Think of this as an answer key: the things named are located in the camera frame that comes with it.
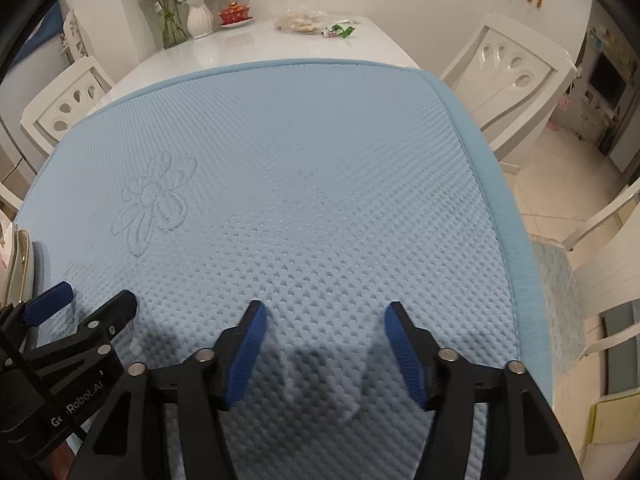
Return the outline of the person's left hand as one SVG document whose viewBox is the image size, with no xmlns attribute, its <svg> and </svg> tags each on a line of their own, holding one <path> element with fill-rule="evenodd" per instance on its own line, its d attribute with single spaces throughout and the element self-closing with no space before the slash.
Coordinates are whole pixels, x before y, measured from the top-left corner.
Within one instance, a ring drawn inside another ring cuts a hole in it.
<svg viewBox="0 0 640 480">
<path fill-rule="evenodd" d="M 75 453 L 66 441 L 55 448 L 40 467 L 48 479 L 66 480 L 75 460 Z"/>
</svg>

